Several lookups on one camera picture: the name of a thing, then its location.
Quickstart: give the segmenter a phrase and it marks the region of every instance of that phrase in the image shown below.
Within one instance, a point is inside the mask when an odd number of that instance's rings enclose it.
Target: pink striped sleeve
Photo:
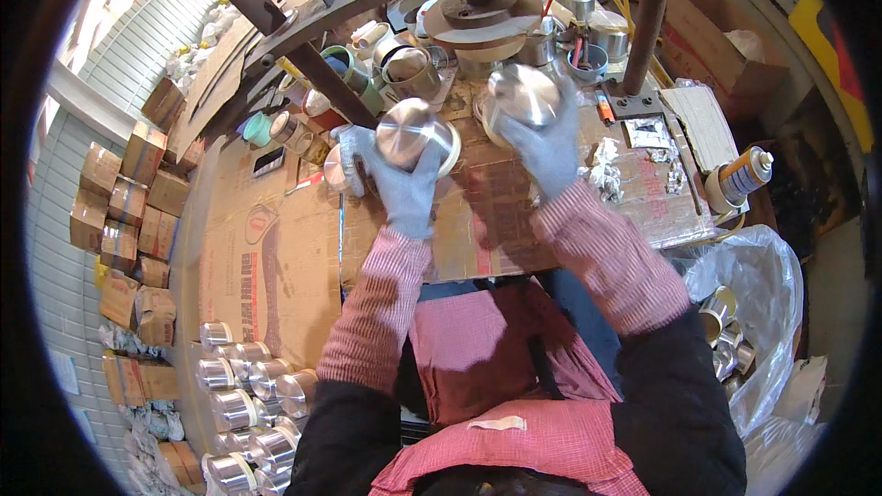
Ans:
[[[690,305],[683,280],[637,228],[579,180],[530,219],[620,335],[661,327]]]
[[[430,260],[428,242],[388,227],[380,230],[322,349],[318,379],[350,381],[391,395]]]

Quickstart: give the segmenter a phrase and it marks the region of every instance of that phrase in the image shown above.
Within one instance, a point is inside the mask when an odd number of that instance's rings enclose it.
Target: gloved hand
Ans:
[[[569,77],[562,77],[561,108],[557,120],[542,131],[535,131],[517,120],[501,115],[500,133],[517,150],[524,167],[542,192],[544,201],[551,201],[576,181],[579,154],[576,132],[579,115],[576,86]]]
[[[331,132],[331,137],[341,142],[345,139],[354,143],[352,157],[362,158],[365,171],[377,184],[389,227],[413,239],[431,237],[429,217],[444,149],[431,142],[420,156],[413,172],[407,172],[383,159],[377,151],[376,133],[369,128],[338,127]]]

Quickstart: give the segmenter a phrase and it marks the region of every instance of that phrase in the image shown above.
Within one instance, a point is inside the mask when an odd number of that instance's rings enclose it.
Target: spray can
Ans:
[[[730,203],[740,202],[748,193],[772,179],[775,158],[765,149],[752,146],[720,170],[720,189]]]

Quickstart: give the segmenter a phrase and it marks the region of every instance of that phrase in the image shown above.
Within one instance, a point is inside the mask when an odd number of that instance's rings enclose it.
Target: stacked metal cans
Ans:
[[[273,358],[261,342],[232,341],[222,322],[203,324],[199,335],[204,358],[196,381],[218,430],[215,453],[202,462],[209,493],[281,495],[311,410],[315,371]]]

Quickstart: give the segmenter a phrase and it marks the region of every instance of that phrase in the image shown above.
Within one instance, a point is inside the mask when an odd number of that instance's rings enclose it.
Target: rusty metal pole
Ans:
[[[640,0],[628,68],[622,81],[622,91],[630,96],[636,96],[643,88],[649,61],[656,51],[656,39],[662,29],[666,3],[667,0]]]
[[[264,35],[271,35],[285,22],[285,15],[271,0],[229,0]],[[285,54],[306,78],[336,105],[350,121],[377,127],[377,118],[309,43]]]

